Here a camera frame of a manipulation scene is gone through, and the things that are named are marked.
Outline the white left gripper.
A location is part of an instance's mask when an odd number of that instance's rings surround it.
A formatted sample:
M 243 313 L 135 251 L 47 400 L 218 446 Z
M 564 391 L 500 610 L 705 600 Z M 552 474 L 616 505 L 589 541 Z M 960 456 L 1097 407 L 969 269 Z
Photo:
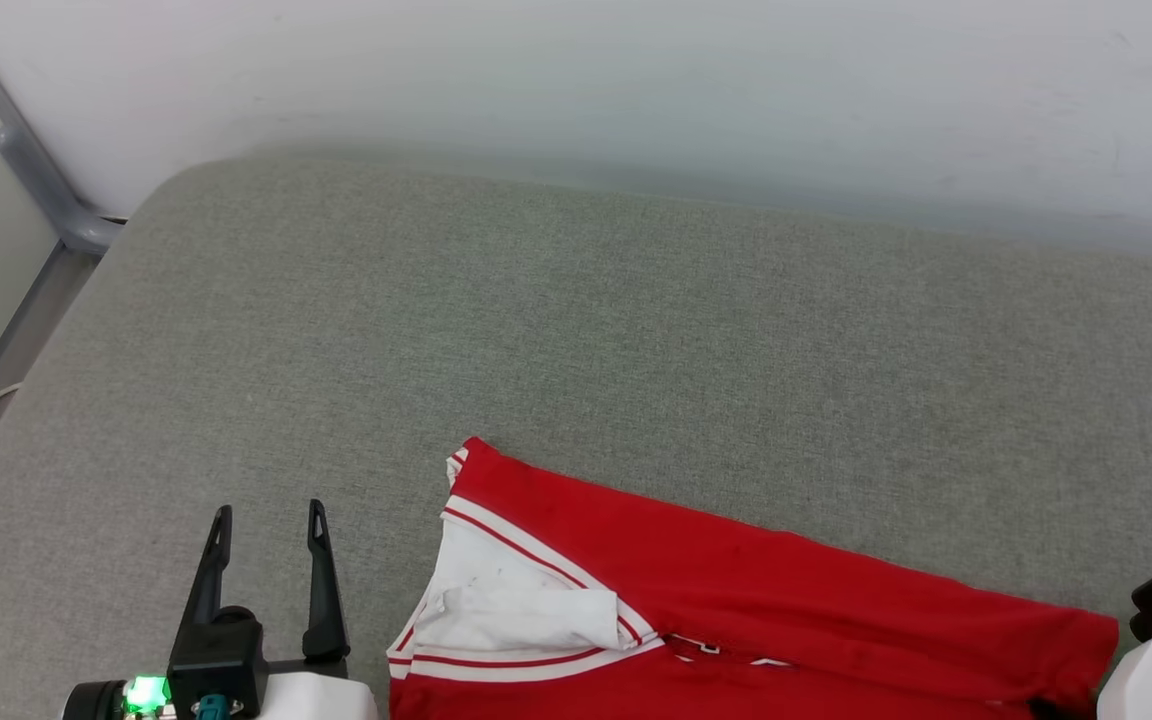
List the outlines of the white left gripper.
M 212 516 L 179 623 L 179 641 L 227 624 L 221 579 L 230 559 L 233 511 Z M 305 661 L 173 659 L 161 675 L 81 683 L 61 706 L 63 719 L 378 719 L 374 694 L 348 679 L 351 653 L 326 511 L 308 505 L 310 602 L 301 652 Z

